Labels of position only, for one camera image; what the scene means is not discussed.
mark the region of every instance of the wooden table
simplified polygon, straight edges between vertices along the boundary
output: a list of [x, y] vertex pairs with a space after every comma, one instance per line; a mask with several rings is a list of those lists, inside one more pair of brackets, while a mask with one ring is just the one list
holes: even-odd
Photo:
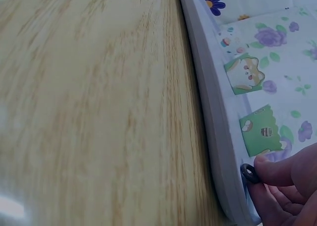
[[0, 0], [0, 225], [223, 225], [202, 123], [179, 0]]

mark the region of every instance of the black rubber ring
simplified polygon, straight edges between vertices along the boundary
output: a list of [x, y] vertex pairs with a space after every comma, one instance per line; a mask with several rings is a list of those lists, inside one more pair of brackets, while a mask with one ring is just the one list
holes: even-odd
[[250, 164], [244, 163], [240, 166], [240, 171], [242, 175], [251, 183], [258, 184], [261, 182], [256, 170]]

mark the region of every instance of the purple flower print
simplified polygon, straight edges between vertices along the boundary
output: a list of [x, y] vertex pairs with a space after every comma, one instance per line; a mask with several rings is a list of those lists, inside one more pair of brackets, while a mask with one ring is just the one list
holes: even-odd
[[260, 44], [267, 47], [279, 47], [282, 44], [286, 44], [286, 34], [269, 27], [259, 29], [259, 32], [254, 37]]
[[314, 47], [313, 49], [310, 49], [310, 52], [312, 54], [312, 58], [314, 60], [317, 60], [317, 47]]
[[292, 142], [288, 138], [285, 138], [285, 137], [281, 137], [280, 141], [286, 142], [285, 149], [281, 151], [270, 152], [265, 155], [267, 159], [269, 159], [271, 162], [279, 162], [291, 156]]
[[304, 121], [301, 128], [298, 130], [298, 140], [300, 142], [305, 142], [310, 139], [313, 133], [313, 127], [308, 121]]
[[298, 25], [298, 23], [292, 22], [292, 23], [289, 25], [289, 31], [291, 31], [291, 32], [299, 31], [299, 25]]
[[274, 81], [268, 80], [263, 82], [262, 89], [269, 94], [275, 94], [277, 86]]
[[215, 16], [220, 16], [221, 12], [220, 9], [224, 9], [226, 7], [226, 4], [223, 2], [220, 2], [220, 0], [205, 0], [209, 9]]

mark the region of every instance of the blue flower print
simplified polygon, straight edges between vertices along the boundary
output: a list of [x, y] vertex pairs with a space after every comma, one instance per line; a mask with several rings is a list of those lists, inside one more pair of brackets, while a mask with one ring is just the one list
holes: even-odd
[[205, 0], [209, 9], [215, 16], [220, 16], [221, 13], [219, 9], [223, 9], [226, 7], [226, 4], [223, 2], [219, 2], [220, 0]]

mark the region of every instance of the finger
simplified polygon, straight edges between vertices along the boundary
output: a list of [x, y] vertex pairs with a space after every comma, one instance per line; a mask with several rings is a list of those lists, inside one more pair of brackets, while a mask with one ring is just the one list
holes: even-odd
[[293, 226], [317, 225], [317, 191], [311, 195]]
[[307, 199], [298, 192], [297, 188], [294, 185], [278, 187], [278, 190], [282, 192], [293, 203], [304, 205], [307, 202]]
[[258, 155], [254, 160], [255, 170], [261, 181], [268, 185], [294, 185], [291, 177], [293, 157], [277, 163], [270, 162], [264, 155]]
[[304, 148], [294, 157], [292, 179], [298, 192], [308, 199], [317, 190], [317, 144]]
[[269, 186], [268, 188], [284, 211], [295, 216], [301, 212], [303, 205], [291, 202], [276, 186]]
[[263, 225], [282, 225], [292, 215], [284, 210], [267, 191], [264, 184], [248, 184], [250, 197]]

